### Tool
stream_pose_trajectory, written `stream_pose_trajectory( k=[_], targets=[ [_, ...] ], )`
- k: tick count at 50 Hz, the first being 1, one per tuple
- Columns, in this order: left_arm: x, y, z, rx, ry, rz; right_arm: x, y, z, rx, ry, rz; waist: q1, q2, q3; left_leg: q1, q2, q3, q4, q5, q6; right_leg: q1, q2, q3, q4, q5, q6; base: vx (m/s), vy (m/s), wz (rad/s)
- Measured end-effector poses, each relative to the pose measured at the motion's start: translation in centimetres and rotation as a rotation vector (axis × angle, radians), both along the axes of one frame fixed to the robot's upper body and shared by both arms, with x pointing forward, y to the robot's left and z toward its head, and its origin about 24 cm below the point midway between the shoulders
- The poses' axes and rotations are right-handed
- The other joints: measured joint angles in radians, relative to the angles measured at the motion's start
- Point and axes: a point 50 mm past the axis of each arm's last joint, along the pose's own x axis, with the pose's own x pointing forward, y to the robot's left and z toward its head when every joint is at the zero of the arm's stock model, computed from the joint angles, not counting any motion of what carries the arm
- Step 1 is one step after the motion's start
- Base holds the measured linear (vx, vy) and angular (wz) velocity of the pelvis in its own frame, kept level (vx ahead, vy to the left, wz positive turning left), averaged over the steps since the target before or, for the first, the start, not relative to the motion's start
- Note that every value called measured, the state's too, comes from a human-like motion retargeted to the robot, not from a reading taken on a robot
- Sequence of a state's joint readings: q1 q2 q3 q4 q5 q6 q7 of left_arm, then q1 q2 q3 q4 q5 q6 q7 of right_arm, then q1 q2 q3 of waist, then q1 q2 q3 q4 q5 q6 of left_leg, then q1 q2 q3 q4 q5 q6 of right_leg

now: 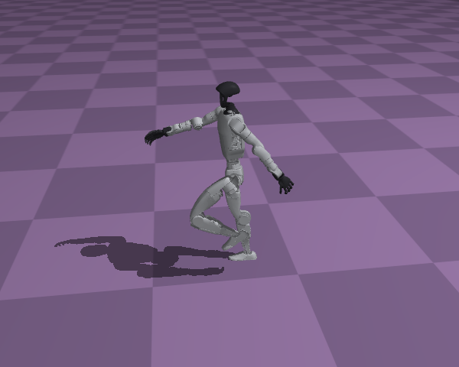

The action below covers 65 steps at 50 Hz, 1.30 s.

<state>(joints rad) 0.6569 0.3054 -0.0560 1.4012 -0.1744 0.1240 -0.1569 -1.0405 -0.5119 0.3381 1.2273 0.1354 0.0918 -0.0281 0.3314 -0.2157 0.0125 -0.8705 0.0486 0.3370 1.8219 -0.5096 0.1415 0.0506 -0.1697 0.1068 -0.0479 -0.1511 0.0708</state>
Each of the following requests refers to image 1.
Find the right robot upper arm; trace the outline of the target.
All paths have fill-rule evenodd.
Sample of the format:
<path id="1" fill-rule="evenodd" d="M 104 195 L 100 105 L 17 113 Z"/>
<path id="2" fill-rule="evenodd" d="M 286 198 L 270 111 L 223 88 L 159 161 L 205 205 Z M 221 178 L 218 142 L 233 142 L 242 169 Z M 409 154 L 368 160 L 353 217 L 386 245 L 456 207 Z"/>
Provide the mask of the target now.
<path id="1" fill-rule="evenodd" d="M 199 117 L 193 118 L 191 120 L 193 129 L 201 130 L 202 127 L 204 127 L 205 125 L 209 125 L 215 121 L 218 121 L 218 115 L 221 109 L 225 109 L 225 108 L 218 106 L 215 110 L 206 114 L 203 118 L 199 118 Z"/>

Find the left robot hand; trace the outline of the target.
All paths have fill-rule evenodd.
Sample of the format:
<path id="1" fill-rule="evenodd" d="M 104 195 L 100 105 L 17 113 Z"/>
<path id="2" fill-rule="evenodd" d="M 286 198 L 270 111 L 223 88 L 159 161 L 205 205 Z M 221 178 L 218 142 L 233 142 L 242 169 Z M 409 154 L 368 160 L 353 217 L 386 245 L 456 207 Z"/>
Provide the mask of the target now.
<path id="1" fill-rule="evenodd" d="M 283 172 L 282 172 L 282 175 L 280 176 L 280 178 L 277 178 L 274 174 L 272 174 L 272 176 L 276 180 L 278 180 L 278 184 L 280 185 L 280 191 L 279 191 L 280 194 L 282 193 L 282 188 L 284 188 L 285 194 L 287 194 L 288 192 L 290 192 L 290 189 L 292 189 L 292 186 L 294 186 L 294 183 L 288 177 L 286 177 Z M 290 186 L 290 187 L 288 187 L 288 186 Z M 288 189 L 288 191 L 286 190 L 286 188 Z"/>

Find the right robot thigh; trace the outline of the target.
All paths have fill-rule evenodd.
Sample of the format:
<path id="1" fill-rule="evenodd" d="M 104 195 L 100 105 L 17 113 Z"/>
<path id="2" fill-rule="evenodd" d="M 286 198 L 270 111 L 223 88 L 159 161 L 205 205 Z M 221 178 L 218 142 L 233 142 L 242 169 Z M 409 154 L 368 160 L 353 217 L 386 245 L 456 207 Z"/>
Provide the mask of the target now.
<path id="1" fill-rule="evenodd" d="M 225 193 L 225 195 L 226 195 L 226 201 L 227 201 L 228 207 L 231 213 L 233 214 L 233 216 L 235 217 L 235 219 L 241 225 L 247 225 L 251 220 L 251 215 L 248 211 L 240 209 L 240 205 L 241 205 L 240 189 L 238 189 L 232 195 L 228 195 L 227 193 Z"/>

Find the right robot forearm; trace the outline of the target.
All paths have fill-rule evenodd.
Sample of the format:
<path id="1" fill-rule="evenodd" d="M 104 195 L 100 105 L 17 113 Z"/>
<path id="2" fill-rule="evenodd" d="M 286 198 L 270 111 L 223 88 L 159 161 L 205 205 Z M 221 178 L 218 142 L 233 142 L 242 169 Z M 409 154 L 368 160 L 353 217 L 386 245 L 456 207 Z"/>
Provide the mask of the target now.
<path id="1" fill-rule="evenodd" d="M 195 117 L 196 118 L 196 117 Z M 168 136 L 172 136 L 174 134 L 179 134 L 181 132 L 185 132 L 185 131 L 191 131 L 192 129 L 192 122 L 191 122 L 192 119 L 190 120 L 187 120 L 185 122 L 182 122 L 182 123 L 178 123 L 178 124 L 174 124 L 171 127 L 171 130 L 169 132 L 166 132 Z M 169 126 L 168 126 L 169 127 Z"/>

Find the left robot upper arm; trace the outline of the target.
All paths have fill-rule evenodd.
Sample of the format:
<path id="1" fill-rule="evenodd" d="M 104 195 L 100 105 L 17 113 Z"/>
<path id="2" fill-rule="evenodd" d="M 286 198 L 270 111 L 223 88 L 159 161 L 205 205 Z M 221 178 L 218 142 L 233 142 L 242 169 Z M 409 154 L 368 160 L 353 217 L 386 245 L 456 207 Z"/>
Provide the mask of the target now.
<path id="1" fill-rule="evenodd" d="M 247 144 L 252 145 L 252 153 L 254 153 L 254 150 L 256 147 L 261 146 L 265 149 L 264 145 L 262 142 L 254 136 L 253 133 L 247 128 L 246 124 L 240 120 L 240 119 L 235 119 L 233 118 L 228 126 L 232 130 L 232 132 L 236 135 L 238 135 L 241 139 L 243 139 Z"/>

